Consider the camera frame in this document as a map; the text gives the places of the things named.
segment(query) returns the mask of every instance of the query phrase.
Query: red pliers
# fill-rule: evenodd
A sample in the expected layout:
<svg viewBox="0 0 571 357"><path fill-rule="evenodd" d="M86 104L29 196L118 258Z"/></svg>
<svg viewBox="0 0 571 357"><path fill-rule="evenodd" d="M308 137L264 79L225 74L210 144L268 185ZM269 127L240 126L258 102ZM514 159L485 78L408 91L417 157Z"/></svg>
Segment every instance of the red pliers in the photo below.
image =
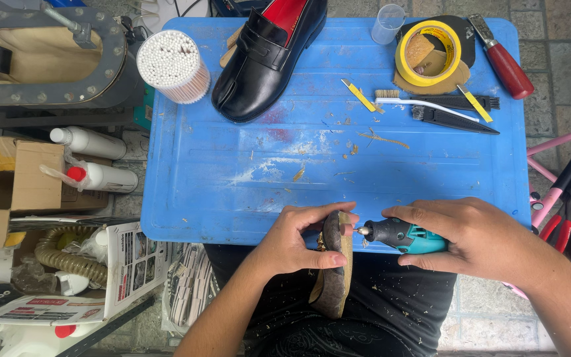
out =
<svg viewBox="0 0 571 357"><path fill-rule="evenodd" d="M559 232L559 239L556 241L556 245L554 248L559 251L559 253L563 253L567 246L567 241L570 239L571 233L571 190L570 190L570 199L564 204L565 208L565 221L563 225L561 225L561 231ZM543 239L544 241L548 240L550 234L554 229L558 226L563 218L561 214L553 215L552 218L548 221L543 230L539 234L539 238Z"/></svg>

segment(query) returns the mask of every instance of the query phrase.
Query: plastic measuring cup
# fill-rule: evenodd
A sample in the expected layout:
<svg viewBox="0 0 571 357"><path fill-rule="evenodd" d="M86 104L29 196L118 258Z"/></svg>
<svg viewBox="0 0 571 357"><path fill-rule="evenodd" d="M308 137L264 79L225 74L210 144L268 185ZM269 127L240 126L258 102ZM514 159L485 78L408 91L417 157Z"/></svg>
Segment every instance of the plastic measuring cup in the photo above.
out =
<svg viewBox="0 0 571 357"><path fill-rule="evenodd" d="M371 38L380 45L389 45L407 18L404 10L396 4L380 8L378 17L371 30Z"/></svg>

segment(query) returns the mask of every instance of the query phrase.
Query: blue plastic table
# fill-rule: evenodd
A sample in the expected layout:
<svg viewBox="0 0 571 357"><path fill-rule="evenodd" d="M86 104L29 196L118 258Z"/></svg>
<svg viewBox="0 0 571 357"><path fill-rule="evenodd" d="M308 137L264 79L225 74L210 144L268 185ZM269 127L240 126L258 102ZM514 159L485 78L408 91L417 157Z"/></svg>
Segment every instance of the blue plastic table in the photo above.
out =
<svg viewBox="0 0 571 357"><path fill-rule="evenodd" d="M490 113L494 122L489 124L500 135L422 123L412 119L410 106L384 105L384 114L369 112L340 79L348 78L370 100L376 89L396 88L395 42L374 43L373 21L328 19L299 58L279 101L249 123L219 115L210 91L192 105L177 105L156 93L141 215L147 237L256 245L286 205L355 200L354 213L364 222L382 219L383 208L415 199L466 196L493 203L529 227L523 101L502 88L479 41L466 86L475 95L501 98L501 110ZM243 22L176 18L164 28L195 40L211 70L212 88L221 73L226 38ZM487 23L518 59L514 26L502 19ZM409 149L359 136L370 133L369 127ZM351 155L353 144L359 151ZM353 173L337 175L341 172ZM306 242L316 247L314 236ZM363 248L358 236L354 251L397 253L378 242Z"/></svg>

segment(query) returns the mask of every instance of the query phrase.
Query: yellow masking tape roll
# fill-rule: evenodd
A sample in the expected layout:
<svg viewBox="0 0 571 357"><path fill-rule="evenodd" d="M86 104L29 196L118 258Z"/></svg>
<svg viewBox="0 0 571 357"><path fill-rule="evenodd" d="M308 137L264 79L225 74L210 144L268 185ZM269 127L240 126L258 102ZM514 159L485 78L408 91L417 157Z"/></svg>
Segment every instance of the yellow masking tape roll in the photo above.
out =
<svg viewBox="0 0 571 357"><path fill-rule="evenodd" d="M407 61L407 46L409 41L417 34L429 34L437 37L446 48L446 62L444 69L437 76L427 77L416 73L409 68ZM412 27L405 36L402 36L396 49L396 68L398 73L410 84L420 87L432 86L447 79L459 65L462 57L462 47L459 37L450 26L441 21L429 20L418 23Z"/></svg>

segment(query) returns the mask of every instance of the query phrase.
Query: shoe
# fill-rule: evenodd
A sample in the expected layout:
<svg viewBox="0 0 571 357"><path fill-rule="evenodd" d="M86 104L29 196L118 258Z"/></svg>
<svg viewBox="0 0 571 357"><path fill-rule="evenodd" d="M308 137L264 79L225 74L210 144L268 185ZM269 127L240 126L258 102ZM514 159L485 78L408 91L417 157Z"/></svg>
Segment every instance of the shoe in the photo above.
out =
<svg viewBox="0 0 571 357"><path fill-rule="evenodd" d="M253 8L212 90L215 109L243 123L270 108L326 18L327 0L273 0L263 13Z"/></svg>
<svg viewBox="0 0 571 357"><path fill-rule="evenodd" d="M319 270L319 277L308 301L314 309L331 319L343 315L345 299L352 282L352 222L345 212L334 211L325 220L319 234L322 250L341 252L347 258L344 267Z"/></svg>

